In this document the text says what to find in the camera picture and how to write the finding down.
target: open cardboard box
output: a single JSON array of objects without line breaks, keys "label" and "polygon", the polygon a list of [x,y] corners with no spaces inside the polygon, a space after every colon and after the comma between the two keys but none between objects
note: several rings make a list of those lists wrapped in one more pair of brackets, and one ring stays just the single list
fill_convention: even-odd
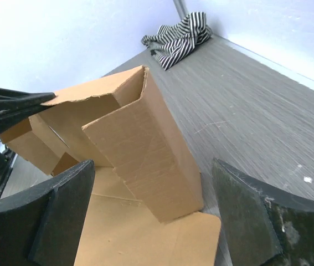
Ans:
[{"label": "open cardboard box", "polygon": [[149,69],[55,94],[1,140],[53,176],[94,160],[76,266],[213,265],[220,220],[196,212],[199,169]]},{"label": "open cardboard box", "polygon": [[96,169],[74,266],[213,266],[220,219],[159,223],[109,167]]}]

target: striped cloth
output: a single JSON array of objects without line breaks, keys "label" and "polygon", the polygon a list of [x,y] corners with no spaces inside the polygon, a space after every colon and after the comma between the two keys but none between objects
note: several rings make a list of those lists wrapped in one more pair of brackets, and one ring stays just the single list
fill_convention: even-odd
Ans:
[{"label": "striped cloth", "polygon": [[167,70],[211,35],[212,30],[206,25],[206,14],[192,12],[174,26],[160,26],[157,35],[146,35],[141,42],[150,48],[151,55]]}]

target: white panel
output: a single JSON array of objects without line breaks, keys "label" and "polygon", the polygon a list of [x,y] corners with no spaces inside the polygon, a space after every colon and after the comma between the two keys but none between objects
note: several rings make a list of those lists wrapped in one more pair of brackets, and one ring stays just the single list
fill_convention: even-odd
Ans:
[{"label": "white panel", "polygon": [[178,21],[172,0],[0,0],[0,87],[53,91],[96,79]]},{"label": "white panel", "polygon": [[314,80],[314,0],[185,0],[216,34]]}]

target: table surface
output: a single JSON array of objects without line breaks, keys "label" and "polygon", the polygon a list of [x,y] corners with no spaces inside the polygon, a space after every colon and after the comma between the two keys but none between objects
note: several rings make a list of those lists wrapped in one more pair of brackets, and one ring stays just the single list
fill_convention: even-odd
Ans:
[{"label": "table surface", "polygon": [[[219,215],[213,157],[314,200],[313,90],[216,37],[168,71],[146,50],[111,73],[141,64],[150,67],[200,167],[204,212]],[[215,265],[231,265],[224,232]]]}]

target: brown cardboard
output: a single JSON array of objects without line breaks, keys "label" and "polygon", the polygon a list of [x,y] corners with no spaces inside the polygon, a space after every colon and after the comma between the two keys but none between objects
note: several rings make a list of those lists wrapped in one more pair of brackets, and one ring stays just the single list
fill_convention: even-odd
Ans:
[{"label": "brown cardboard", "polygon": [[[4,134],[15,142],[14,151],[54,174],[71,166],[64,163],[66,158],[60,160],[63,154],[112,166],[160,222],[203,207],[198,166],[148,68],[139,66],[55,94],[43,103],[52,107],[34,116],[37,128],[17,125]],[[22,133],[26,131],[30,141]],[[33,146],[45,152],[38,156]]]},{"label": "brown cardboard", "polygon": [[97,169],[75,266],[214,265],[218,217],[196,212],[161,224],[142,202],[121,199],[121,187],[111,168]]}]

